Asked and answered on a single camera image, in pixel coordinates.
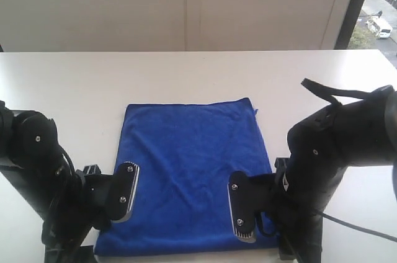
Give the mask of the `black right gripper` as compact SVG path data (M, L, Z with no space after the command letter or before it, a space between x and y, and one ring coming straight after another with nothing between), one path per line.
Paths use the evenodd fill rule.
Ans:
M326 199L294 199L277 194L272 197L273 219L280 231L279 255L283 261L321 262L323 217Z

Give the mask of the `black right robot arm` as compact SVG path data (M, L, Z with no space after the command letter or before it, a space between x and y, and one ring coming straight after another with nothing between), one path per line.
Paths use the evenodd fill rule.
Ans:
M288 131L278 223L298 262L320 262L322 214L347 168L396 164L396 91L343 90L309 79L303 86L328 104Z

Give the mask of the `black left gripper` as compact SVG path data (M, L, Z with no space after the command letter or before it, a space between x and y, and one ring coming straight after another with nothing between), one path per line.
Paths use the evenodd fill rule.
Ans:
M82 243L91 228L105 227L104 199L46 196L40 202L45 262L96 262L94 246Z

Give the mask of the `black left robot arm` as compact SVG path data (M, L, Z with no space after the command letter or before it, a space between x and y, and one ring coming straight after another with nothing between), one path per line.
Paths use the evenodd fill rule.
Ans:
M83 241L101 219L89 175L59 144L55 121L1 102L1 174L43 220L45 262L96 262Z

